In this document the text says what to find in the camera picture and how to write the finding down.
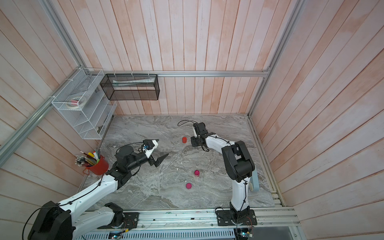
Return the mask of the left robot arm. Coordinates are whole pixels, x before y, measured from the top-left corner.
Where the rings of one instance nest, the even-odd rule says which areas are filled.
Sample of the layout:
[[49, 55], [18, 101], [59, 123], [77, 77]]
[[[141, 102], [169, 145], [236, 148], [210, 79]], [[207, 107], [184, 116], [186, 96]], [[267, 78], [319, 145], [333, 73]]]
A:
[[159, 145], [158, 139], [146, 139], [141, 144], [138, 152], [131, 144], [119, 148], [112, 168], [86, 189], [58, 203], [49, 201], [37, 209], [31, 231], [28, 236], [22, 235], [22, 239], [75, 240], [99, 227], [121, 227], [124, 223], [123, 209], [114, 203], [105, 204], [88, 214], [85, 212], [105, 196], [123, 187], [134, 176], [132, 170], [138, 170], [145, 163], [158, 167], [167, 157], [152, 157]]

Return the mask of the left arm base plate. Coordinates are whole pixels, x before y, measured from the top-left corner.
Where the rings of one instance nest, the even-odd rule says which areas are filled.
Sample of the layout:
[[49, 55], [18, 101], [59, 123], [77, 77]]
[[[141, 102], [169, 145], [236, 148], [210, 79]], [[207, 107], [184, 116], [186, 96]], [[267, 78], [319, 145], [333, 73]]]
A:
[[137, 228], [139, 220], [138, 212], [123, 212], [118, 214], [117, 217], [114, 217], [112, 222], [109, 225], [101, 226], [98, 229], [135, 229]]

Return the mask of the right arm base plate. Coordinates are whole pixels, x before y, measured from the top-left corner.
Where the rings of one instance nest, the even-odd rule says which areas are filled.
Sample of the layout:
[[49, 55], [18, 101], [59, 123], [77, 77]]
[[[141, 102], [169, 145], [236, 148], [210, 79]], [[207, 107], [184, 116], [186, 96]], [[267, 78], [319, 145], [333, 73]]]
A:
[[219, 226], [256, 226], [258, 224], [254, 210], [245, 209], [239, 213], [233, 210], [215, 209]]

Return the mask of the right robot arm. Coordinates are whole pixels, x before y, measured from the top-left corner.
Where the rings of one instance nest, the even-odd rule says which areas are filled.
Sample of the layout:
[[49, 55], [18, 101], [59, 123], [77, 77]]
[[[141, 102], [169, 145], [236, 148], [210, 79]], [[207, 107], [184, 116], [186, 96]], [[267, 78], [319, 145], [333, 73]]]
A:
[[249, 184], [256, 169], [246, 144], [243, 141], [228, 141], [210, 133], [204, 123], [193, 123], [193, 128], [193, 147], [201, 147], [205, 152], [215, 150], [223, 156], [226, 172], [232, 180], [231, 218], [245, 218], [250, 213]]

